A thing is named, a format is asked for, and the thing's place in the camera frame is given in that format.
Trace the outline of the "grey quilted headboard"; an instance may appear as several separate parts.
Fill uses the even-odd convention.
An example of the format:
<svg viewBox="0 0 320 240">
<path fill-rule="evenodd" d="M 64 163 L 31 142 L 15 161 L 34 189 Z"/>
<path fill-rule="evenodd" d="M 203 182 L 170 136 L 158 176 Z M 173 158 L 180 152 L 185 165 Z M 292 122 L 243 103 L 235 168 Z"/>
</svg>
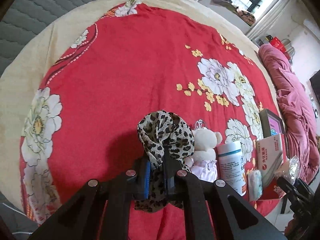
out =
<svg viewBox="0 0 320 240">
<path fill-rule="evenodd" d="M 91 1 L 96 0 L 14 0 L 1 19 L 1 72 L 44 28 Z"/>
</svg>

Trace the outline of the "red bags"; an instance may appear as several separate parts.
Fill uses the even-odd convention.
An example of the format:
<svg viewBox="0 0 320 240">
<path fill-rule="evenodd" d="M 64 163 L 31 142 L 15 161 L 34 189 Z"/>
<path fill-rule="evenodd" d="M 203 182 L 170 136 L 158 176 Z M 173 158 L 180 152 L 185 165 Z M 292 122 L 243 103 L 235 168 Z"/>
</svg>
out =
<svg viewBox="0 0 320 240">
<path fill-rule="evenodd" d="M 267 35 L 265 38 L 274 48 L 277 48 L 279 51 L 281 51 L 288 59 L 289 63 L 292 64 L 292 59 L 296 51 L 289 39 L 285 38 L 280 40 L 279 38 L 271 35 Z"/>
</svg>

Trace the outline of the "white supplement bottle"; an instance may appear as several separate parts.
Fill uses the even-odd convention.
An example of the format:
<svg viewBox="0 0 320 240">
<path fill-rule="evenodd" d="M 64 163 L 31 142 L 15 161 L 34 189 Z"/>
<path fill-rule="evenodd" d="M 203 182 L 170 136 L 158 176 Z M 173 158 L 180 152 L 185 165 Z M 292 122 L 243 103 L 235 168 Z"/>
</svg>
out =
<svg viewBox="0 0 320 240">
<path fill-rule="evenodd" d="M 238 194 L 246 194 L 245 165 L 240 141 L 217 146 L 220 177 Z"/>
</svg>

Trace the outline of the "red floral blanket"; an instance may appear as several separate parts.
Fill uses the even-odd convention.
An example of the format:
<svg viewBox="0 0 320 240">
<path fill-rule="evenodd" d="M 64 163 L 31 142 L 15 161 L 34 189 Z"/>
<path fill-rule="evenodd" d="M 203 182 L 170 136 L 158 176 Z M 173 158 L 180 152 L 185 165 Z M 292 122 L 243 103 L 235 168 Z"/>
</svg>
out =
<svg viewBox="0 0 320 240">
<path fill-rule="evenodd" d="M 268 220 L 276 199 L 249 201 L 263 139 L 259 112 L 276 110 L 263 72 L 216 29 L 129 0 L 87 27 L 49 68 L 21 136 L 23 206 L 31 239 L 283 239 Z M 135 210 L 137 125 L 149 113 L 203 120 L 223 145 L 240 141 L 246 194 L 220 177 L 177 171 L 183 209 Z"/>
</svg>

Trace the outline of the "dark tray pink book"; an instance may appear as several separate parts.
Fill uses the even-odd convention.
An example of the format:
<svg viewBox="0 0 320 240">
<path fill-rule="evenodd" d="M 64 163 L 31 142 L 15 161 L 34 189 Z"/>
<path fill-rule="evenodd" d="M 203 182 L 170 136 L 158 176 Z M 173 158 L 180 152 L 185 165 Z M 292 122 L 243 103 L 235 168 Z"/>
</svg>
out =
<svg viewBox="0 0 320 240">
<path fill-rule="evenodd" d="M 263 136 L 271 137 L 276 134 L 285 135 L 285 128 L 282 119 L 269 109 L 263 109 L 259 112 Z"/>
</svg>

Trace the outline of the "pink face mask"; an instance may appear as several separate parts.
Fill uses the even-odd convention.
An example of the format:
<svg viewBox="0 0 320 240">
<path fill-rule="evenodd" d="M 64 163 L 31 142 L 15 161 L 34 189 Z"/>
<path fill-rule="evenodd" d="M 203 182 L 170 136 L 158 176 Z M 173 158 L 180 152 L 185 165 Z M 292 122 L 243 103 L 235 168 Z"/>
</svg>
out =
<svg viewBox="0 0 320 240">
<path fill-rule="evenodd" d="M 274 173 L 275 178 L 280 177 L 286 179 L 291 185 L 293 185 L 300 173 L 300 161 L 297 156 L 287 159 Z"/>
</svg>

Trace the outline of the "pink quilted duvet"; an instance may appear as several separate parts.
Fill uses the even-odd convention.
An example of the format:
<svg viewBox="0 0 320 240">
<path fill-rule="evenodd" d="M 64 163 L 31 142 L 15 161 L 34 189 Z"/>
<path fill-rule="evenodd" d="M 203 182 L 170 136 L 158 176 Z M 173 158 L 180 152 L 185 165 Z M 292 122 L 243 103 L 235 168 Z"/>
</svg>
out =
<svg viewBox="0 0 320 240">
<path fill-rule="evenodd" d="M 258 55 L 276 89 L 278 107 L 286 126 L 289 156 L 299 158 L 299 177 L 310 184 L 319 171 L 317 123 L 311 101 L 280 50 L 263 44 Z"/>
</svg>

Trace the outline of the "white curtain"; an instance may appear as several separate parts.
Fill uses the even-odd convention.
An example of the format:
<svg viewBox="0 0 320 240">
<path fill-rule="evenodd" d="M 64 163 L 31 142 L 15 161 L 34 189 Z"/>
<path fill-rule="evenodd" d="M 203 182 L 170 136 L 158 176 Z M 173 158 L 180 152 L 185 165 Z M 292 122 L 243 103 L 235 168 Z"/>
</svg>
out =
<svg viewBox="0 0 320 240">
<path fill-rule="evenodd" d="M 246 36 L 250 40 L 255 40 L 266 33 L 280 18 L 291 0 L 278 0 L 276 4 L 256 22 Z"/>
</svg>

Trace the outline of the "red tissue box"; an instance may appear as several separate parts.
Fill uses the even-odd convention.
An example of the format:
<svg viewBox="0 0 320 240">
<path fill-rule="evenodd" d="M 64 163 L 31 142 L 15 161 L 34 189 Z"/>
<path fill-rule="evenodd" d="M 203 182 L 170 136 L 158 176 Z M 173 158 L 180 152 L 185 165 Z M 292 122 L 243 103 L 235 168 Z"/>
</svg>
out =
<svg viewBox="0 0 320 240">
<path fill-rule="evenodd" d="M 275 172 L 287 161 L 285 138 L 282 133 L 258 140 L 257 163 L 261 173 L 262 200 L 279 199 L 284 195 L 278 187 Z"/>
</svg>

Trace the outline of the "leopard print scarf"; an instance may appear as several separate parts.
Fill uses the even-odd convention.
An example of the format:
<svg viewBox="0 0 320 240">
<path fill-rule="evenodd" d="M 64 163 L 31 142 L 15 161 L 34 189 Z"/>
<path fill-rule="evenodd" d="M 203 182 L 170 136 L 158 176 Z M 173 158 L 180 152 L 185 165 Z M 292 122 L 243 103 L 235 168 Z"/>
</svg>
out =
<svg viewBox="0 0 320 240">
<path fill-rule="evenodd" d="M 177 114 L 164 110 L 146 115 L 137 125 L 140 142 L 151 165 L 149 196 L 135 201 L 135 210 L 157 212 L 167 204 L 183 209 L 180 200 L 168 200 L 164 190 L 163 156 L 168 149 L 170 157 L 179 161 L 183 170 L 190 171 L 185 158 L 194 153 L 194 135 L 188 124 Z"/>
</svg>

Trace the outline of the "cream teddy bear pink dress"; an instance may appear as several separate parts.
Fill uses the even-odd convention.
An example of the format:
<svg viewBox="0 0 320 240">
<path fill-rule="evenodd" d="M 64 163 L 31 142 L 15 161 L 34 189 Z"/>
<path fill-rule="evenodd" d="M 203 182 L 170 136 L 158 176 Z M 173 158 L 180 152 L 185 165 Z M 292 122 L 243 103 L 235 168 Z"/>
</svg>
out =
<svg viewBox="0 0 320 240">
<path fill-rule="evenodd" d="M 201 119 L 195 122 L 193 135 L 194 153 L 185 159 L 185 164 L 197 178 L 213 183 L 218 174 L 214 148 L 221 144 L 222 135 L 208 129 Z"/>
</svg>

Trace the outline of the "black wall television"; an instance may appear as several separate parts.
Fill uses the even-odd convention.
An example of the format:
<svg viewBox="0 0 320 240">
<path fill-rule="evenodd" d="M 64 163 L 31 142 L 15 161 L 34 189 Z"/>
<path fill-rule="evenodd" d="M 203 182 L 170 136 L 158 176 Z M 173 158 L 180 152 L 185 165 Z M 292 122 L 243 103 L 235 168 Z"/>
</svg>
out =
<svg viewBox="0 0 320 240">
<path fill-rule="evenodd" d="M 310 83 L 317 101 L 320 103 L 320 70 L 310 77 Z"/>
</svg>

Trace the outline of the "clothes on window sill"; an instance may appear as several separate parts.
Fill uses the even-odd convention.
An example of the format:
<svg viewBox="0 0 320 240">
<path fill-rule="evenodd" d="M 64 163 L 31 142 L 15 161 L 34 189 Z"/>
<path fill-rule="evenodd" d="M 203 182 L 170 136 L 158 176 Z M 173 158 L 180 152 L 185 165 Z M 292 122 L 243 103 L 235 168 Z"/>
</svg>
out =
<svg viewBox="0 0 320 240">
<path fill-rule="evenodd" d="M 250 27 L 253 24 L 255 24 L 255 22 L 256 22 L 255 16 L 251 12 L 249 12 L 245 9 L 241 9 L 237 5 L 233 5 L 231 0 L 209 0 L 209 3 L 211 5 L 217 5 L 220 7 L 224 7 L 227 10 L 231 11 L 232 13 L 238 15 Z"/>
</svg>

